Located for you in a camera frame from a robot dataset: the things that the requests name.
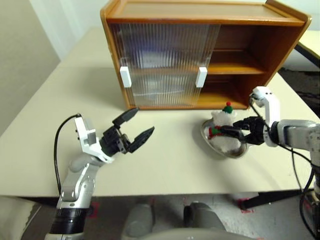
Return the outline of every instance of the metal bowl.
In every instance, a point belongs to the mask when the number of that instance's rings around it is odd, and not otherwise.
[[[248,150],[249,146],[247,143],[241,143],[240,147],[236,150],[232,150],[232,151],[228,151],[228,152],[223,152],[221,149],[215,147],[214,145],[212,145],[208,138],[205,135],[205,128],[206,127],[212,127],[213,126],[213,119],[209,119],[204,121],[204,123],[201,125],[200,128],[200,132],[201,132],[201,136],[203,137],[203,139],[205,140],[205,142],[218,154],[228,157],[228,158],[233,158],[233,159],[237,159],[242,157]]]

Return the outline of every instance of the white wall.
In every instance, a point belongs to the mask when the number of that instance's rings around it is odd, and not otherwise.
[[[28,1],[1,0],[0,21],[1,136],[59,58]]]
[[[265,2],[265,0],[242,0]],[[101,27],[100,9],[108,0],[30,0],[40,22],[63,59],[91,27]],[[293,8],[312,15],[310,30],[320,29],[319,0],[280,0]]]

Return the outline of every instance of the cabinet top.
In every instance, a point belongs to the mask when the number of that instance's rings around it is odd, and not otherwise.
[[[113,0],[101,9],[108,23],[207,23],[302,26],[309,16],[275,0]]]

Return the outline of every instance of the white plush toy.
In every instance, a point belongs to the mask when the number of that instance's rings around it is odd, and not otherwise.
[[[232,152],[240,148],[241,143],[238,139],[222,136],[219,133],[219,127],[232,126],[236,119],[236,112],[233,111],[231,103],[228,101],[222,111],[213,111],[211,113],[213,125],[212,127],[206,127],[204,133],[208,138],[208,141],[215,148],[220,149],[223,153]]]

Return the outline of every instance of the frosted glass panel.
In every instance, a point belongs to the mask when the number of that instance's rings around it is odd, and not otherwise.
[[[112,24],[121,66],[128,66],[136,106],[193,106],[199,67],[207,67],[219,25]]]

